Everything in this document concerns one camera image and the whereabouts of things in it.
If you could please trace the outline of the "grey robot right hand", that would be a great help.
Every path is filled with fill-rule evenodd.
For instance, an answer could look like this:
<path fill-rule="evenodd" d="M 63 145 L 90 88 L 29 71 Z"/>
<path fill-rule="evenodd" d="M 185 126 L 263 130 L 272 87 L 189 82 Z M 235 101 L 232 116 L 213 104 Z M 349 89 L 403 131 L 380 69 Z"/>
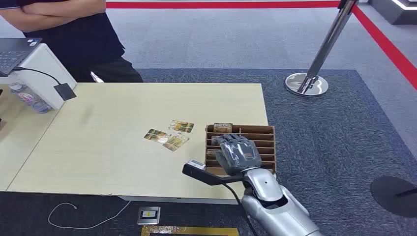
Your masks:
<path fill-rule="evenodd" d="M 260 168 L 261 157 L 255 143 L 238 134 L 224 134 L 213 138 L 220 146 L 215 154 L 217 162 L 230 176 L 237 175 L 247 169 Z"/>

